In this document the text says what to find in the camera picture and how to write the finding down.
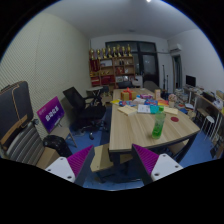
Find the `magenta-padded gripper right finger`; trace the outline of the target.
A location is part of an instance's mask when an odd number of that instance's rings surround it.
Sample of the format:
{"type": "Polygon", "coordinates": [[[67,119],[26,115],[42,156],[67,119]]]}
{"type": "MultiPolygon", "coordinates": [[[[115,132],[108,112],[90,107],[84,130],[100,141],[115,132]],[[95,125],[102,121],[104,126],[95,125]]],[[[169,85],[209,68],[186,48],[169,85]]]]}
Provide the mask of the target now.
{"type": "Polygon", "coordinates": [[[132,145],[132,155],[144,185],[182,169],[182,166],[166,153],[158,155],[136,144],[132,145]]]}

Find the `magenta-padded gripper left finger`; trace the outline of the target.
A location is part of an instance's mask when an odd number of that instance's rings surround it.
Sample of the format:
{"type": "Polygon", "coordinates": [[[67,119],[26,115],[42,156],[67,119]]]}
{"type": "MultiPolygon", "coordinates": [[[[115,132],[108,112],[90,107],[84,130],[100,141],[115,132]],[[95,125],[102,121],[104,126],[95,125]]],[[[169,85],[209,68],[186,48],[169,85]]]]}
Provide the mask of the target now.
{"type": "Polygon", "coordinates": [[[59,157],[46,168],[46,171],[82,186],[90,172],[90,165],[94,156],[94,146],[91,145],[68,158],[59,157]]]}

